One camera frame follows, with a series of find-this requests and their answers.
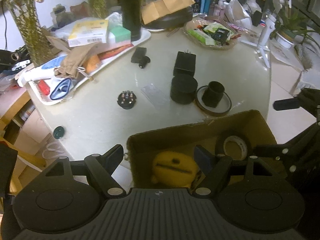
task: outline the white table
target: white table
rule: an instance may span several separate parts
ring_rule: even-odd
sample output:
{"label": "white table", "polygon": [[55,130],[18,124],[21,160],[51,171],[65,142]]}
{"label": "white table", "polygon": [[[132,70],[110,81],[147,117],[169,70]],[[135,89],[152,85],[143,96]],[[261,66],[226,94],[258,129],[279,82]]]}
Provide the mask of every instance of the white table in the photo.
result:
{"label": "white table", "polygon": [[[134,49],[97,73],[95,82],[86,82],[68,101],[53,106],[43,105],[27,85],[30,96],[43,120],[53,131],[65,128],[60,139],[75,160],[94,153],[104,154],[115,144],[122,144],[130,135],[169,126],[200,122],[207,116],[195,104],[178,105],[170,100],[170,84],[178,51],[196,54],[195,78],[198,87],[210,81],[221,82],[232,100],[229,114],[257,109],[264,118],[268,114],[271,70],[258,58],[255,50],[238,43],[227,51],[209,50],[194,44],[182,31],[170,38],[166,32],[153,33],[141,46],[147,48],[151,63],[145,69],[130,62]],[[153,84],[167,99],[155,107],[142,94],[141,88]],[[123,90],[137,96],[131,110],[118,106]]]}

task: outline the ribbed black plate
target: ribbed black plate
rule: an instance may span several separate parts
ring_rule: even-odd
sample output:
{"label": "ribbed black plate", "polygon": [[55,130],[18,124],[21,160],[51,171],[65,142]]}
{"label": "ribbed black plate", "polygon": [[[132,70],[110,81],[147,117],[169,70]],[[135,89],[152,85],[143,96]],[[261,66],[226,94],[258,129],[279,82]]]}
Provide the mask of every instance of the ribbed black plate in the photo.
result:
{"label": "ribbed black plate", "polygon": [[186,189],[132,189],[121,199],[108,200],[88,224],[61,234],[22,231],[15,240],[300,240],[294,229],[257,234],[225,221],[208,199]]}

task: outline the cardboard box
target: cardboard box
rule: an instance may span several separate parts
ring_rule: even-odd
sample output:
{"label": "cardboard box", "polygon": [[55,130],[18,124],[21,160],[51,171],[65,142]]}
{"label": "cardboard box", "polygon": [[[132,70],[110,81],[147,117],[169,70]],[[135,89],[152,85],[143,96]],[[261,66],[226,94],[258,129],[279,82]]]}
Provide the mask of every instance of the cardboard box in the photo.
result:
{"label": "cardboard box", "polygon": [[[244,134],[251,142],[252,148],[256,145],[276,144],[266,121],[256,110],[220,117],[210,120],[209,123],[186,124],[135,134],[127,141],[134,186],[139,188],[162,187],[160,184],[152,184],[150,180],[152,161],[159,152],[171,150],[193,157],[193,149],[199,144],[214,154],[218,135],[230,129]],[[284,171],[281,161],[271,158],[262,159],[277,172]]]}
{"label": "cardboard box", "polygon": [[107,43],[108,20],[84,21],[76,24],[68,38],[69,47],[100,41]]}
{"label": "cardboard box", "polygon": [[168,14],[180,11],[194,4],[193,0],[156,0],[144,6],[141,14],[144,24],[148,24]]}

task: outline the drawstring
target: drawstring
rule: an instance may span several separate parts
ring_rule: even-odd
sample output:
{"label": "drawstring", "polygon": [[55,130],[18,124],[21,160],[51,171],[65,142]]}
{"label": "drawstring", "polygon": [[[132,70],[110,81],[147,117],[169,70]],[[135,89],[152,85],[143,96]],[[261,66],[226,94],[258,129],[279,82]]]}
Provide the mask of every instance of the drawstring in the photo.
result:
{"label": "drawstring", "polygon": [[[50,146],[55,145],[55,144],[58,144],[57,149],[49,148]],[[46,157],[44,156],[44,153],[45,153],[46,151],[57,152],[57,153],[59,153],[59,154],[46,158]],[[46,149],[42,152],[42,157],[43,157],[44,159],[46,159],[46,160],[58,158],[58,157],[60,157],[60,156],[66,156],[66,154],[65,154],[65,152],[61,149],[61,146],[59,145],[58,142],[48,143],[47,146],[46,146]]]}

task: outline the white box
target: white box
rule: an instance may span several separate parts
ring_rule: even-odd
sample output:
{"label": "white box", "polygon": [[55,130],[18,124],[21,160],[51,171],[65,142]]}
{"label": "white box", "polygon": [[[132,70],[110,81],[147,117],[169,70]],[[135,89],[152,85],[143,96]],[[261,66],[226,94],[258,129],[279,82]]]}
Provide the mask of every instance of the white box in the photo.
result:
{"label": "white box", "polygon": [[69,47],[100,41],[107,43],[108,20],[85,21],[76,24],[68,38]]}

